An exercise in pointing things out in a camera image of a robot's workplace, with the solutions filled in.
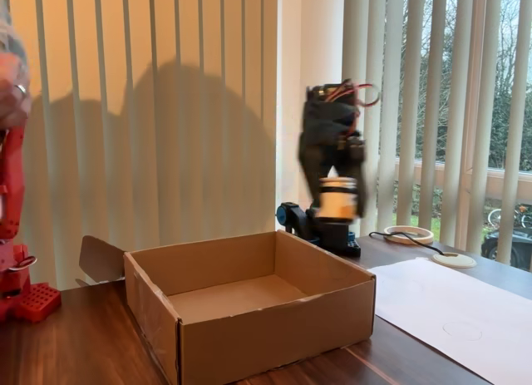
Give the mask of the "person hand with ring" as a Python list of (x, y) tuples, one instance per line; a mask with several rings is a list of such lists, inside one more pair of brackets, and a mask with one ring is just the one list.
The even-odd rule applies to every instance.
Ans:
[(13, 53), (1, 53), (1, 130), (24, 125), (32, 99), (30, 77), (22, 60)]

